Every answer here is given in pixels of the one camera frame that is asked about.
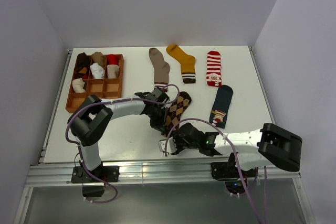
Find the brown argyle sock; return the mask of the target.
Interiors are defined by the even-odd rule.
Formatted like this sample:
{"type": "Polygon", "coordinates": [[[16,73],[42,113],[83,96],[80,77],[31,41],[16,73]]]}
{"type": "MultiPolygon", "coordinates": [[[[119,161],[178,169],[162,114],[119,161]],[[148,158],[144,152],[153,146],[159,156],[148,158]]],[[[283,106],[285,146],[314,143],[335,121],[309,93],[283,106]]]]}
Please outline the brown argyle sock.
{"type": "Polygon", "coordinates": [[[191,102],[192,98],[187,92],[180,92],[178,99],[167,110],[166,127],[168,132],[181,120],[182,114],[190,106],[191,102]]]}

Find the wooden compartment tray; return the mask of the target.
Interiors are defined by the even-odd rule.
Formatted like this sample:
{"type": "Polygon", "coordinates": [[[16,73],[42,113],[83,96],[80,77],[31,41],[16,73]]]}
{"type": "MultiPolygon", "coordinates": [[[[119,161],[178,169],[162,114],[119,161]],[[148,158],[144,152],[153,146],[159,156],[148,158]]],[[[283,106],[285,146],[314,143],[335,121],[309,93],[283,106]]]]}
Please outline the wooden compartment tray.
{"type": "Polygon", "coordinates": [[[88,79],[84,79],[83,81],[86,83],[85,93],[74,93],[72,88],[72,81],[74,80],[74,69],[70,79],[70,88],[68,92],[68,98],[66,102],[65,109],[69,113],[73,113],[77,110],[77,108],[83,103],[86,97],[90,95],[96,95],[99,98],[105,99],[116,99],[121,98],[122,94],[122,81],[123,81],[123,65],[124,65],[124,58],[122,54],[115,54],[119,56],[119,66],[120,72],[119,76],[116,79],[108,79],[107,77],[107,58],[106,58],[106,65],[104,68],[104,78],[103,79],[94,79],[91,71],[89,69],[89,76],[88,79]]]}

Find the cream brown striped sock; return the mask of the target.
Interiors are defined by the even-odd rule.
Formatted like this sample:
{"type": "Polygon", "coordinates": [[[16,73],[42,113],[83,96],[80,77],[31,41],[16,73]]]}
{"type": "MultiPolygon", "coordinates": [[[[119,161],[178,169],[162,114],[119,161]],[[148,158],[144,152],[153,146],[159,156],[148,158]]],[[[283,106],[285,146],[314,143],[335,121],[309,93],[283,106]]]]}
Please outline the cream brown striped sock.
{"type": "Polygon", "coordinates": [[[72,81],[72,88],[74,93],[85,93],[86,83],[83,81],[82,78],[74,79],[72,81]]]}

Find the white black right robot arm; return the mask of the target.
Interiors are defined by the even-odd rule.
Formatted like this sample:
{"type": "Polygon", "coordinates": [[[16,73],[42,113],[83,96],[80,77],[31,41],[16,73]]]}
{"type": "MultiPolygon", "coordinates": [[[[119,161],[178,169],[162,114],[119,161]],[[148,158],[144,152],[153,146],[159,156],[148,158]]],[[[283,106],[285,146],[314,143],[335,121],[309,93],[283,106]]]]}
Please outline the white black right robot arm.
{"type": "Polygon", "coordinates": [[[274,165],[287,172],[300,170],[302,138],[275,124],[241,133],[202,132],[186,123],[169,138],[166,150],[177,155],[185,149],[197,150],[209,157],[234,156],[227,164],[234,177],[255,167],[274,165]]]}

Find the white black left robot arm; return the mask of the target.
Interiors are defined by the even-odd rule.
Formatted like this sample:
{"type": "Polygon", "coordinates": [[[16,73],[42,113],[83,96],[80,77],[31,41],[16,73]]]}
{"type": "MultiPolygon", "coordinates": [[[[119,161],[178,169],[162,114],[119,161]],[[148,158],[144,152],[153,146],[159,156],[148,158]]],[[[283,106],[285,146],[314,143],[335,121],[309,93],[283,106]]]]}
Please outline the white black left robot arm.
{"type": "Polygon", "coordinates": [[[85,166],[84,177],[96,182],[102,176],[98,141],[110,121],[124,116],[144,114],[150,118],[151,128],[166,133],[166,106],[169,103],[169,96],[160,88],[112,100],[99,99],[96,95],[88,96],[69,118],[65,132],[66,140],[78,147],[85,166]]]}

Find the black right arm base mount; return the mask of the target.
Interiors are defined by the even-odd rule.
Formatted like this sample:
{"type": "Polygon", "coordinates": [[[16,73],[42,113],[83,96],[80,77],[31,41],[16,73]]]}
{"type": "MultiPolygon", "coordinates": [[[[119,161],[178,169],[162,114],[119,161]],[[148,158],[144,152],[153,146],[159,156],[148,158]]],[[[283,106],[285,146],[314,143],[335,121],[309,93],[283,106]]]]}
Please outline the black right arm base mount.
{"type": "MultiPolygon", "coordinates": [[[[244,183],[248,188],[248,179],[254,178],[251,186],[257,182],[259,169],[252,168],[248,171],[242,171],[244,183]]],[[[240,196],[245,193],[243,183],[240,179],[238,168],[235,165],[230,165],[229,162],[212,162],[211,163],[211,176],[214,180],[225,183],[225,188],[229,195],[240,196]]]]}

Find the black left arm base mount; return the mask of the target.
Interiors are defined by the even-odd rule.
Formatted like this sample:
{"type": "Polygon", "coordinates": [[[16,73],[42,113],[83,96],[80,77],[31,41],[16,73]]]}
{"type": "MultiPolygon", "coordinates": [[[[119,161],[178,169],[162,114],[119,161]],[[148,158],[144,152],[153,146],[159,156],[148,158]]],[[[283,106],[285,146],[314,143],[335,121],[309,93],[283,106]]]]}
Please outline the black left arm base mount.
{"type": "MultiPolygon", "coordinates": [[[[115,183],[119,179],[119,166],[98,166],[90,173],[100,180],[109,183],[115,183]]],[[[73,168],[71,183],[72,184],[90,184],[99,183],[100,181],[90,176],[82,165],[73,168]]],[[[82,195],[86,198],[99,198],[105,191],[105,185],[102,186],[82,186],[82,195]]]]}

